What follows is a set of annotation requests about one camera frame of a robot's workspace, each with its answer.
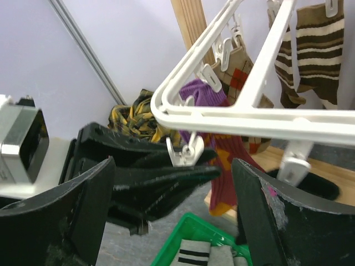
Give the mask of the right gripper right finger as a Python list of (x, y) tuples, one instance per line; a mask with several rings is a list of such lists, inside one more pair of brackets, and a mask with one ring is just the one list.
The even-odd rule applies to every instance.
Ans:
[(231, 164), (236, 244), (253, 265), (354, 265), (354, 207), (281, 182), (247, 162)]

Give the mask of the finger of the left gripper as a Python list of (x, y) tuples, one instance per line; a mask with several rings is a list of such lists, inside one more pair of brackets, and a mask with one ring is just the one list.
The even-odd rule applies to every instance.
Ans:
[(107, 222), (145, 235), (149, 222), (168, 216), (198, 187), (220, 176), (216, 166), (123, 168), (115, 170)]

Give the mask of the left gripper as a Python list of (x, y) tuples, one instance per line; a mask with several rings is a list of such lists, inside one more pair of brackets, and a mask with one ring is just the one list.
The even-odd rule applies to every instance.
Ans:
[(65, 183), (112, 156), (116, 166), (132, 168), (170, 167), (165, 144), (124, 135), (99, 123), (81, 128), (70, 142), (59, 184)]

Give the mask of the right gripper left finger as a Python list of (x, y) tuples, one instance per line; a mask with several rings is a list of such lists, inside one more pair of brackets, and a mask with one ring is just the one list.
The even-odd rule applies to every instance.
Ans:
[(1, 208), (1, 265), (95, 265), (114, 174), (110, 157), (70, 181)]

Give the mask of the black sock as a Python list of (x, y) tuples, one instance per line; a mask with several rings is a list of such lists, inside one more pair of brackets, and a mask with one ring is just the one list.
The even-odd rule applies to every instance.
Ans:
[(331, 201), (335, 201), (340, 195), (340, 189), (335, 183), (312, 172), (309, 172), (296, 187)]

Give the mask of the white clip hanger rack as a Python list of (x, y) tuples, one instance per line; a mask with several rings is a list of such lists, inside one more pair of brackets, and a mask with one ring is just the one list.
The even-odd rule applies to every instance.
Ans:
[(255, 152), (271, 138), (354, 145), (354, 111), (338, 109), (344, 5), (296, 9), (267, 1), (266, 40), (255, 61), (227, 1), (153, 94), (157, 121), (179, 130), (237, 134)]

